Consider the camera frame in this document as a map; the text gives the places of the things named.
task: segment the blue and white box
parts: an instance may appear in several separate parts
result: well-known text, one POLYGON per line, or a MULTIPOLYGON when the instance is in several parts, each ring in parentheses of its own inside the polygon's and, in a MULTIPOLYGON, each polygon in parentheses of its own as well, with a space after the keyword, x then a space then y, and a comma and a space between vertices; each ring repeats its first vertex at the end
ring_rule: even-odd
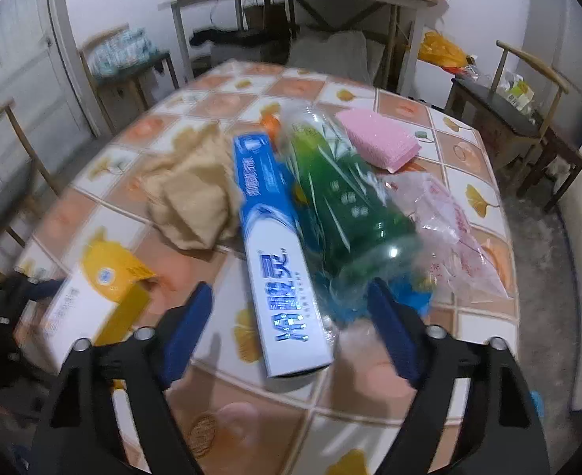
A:
POLYGON ((328 366, 333 353, 267 135, 236 137, 234 163, 245 195, 240 219, 267 374, 299 375, 328 366))

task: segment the yellow plastic bag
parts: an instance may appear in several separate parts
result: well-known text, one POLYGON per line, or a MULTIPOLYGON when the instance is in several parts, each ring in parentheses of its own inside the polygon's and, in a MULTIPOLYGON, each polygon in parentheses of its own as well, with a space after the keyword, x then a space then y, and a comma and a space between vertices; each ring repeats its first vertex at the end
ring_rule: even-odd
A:
POLYGON ((434 30, 425 34, 421 49, 418 51, 418 58, 441 68, 467 66, 467 55, 463 50, 434 30))

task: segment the metal bolt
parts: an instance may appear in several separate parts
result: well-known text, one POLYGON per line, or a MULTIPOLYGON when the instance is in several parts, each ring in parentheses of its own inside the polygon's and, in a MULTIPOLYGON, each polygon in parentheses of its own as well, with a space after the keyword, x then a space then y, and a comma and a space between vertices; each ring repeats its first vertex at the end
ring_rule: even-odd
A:
POLYGON ((496 350, 506 350, 508 348, 508 344, 506 341, 504 341, 504 339, 499 338, 497 336, 493 336, 491 339, 489 339, 489 344, 495 348, 496 350))
POLYGON ((444 339, 447 337, 447 331, 440 325, 430 325, 427 327, 427 335, 434 339, 444 339))
POLYGON ((91 340, 90 339, 81 338, 81 339, 78 339, 73 344, 73 349, 76 352, 83 352, 84 350, 88 350, 90 346, 91 346, 91 340))
POLYGON ((152 327, 142 327, 135 331, 135 339, 139 341, 147 341, 155 335, 155 330, 152 327))

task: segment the yellow box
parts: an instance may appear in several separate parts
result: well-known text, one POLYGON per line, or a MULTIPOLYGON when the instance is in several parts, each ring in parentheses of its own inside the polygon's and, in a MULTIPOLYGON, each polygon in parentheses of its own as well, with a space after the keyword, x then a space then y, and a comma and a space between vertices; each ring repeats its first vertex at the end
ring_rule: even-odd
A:
POLYGON ((96 346, 124 339, 150 301, 145 285, 154 276, 121 244, 94 238, 40 325, 54 366, 62 366, 79 338, 96 346))

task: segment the robotic claw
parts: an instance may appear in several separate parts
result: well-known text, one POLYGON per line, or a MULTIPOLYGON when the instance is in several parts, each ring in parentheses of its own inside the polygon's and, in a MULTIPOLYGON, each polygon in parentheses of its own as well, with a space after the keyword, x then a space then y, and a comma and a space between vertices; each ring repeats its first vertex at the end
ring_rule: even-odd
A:
MULTIPOLYGON (((418 392, 379 475, 429 471, 454 380, 471 379, 463 425, 451 462, 437 474, 550 473, 542 427, 526 381, 504 339, 473 344, 426 327, 375 279, 368 307, 397 373, 418 392)), ((111 401, 123 379, 146 461, 154 475, 202 474, 163 390, 179 379, 212 310, 210 287, 199 283, 188 302, 169 310, 155 329, 93 346, 76 341, 45 405, 32 445, 29 474, 143 474, 125 457, 111 401)))

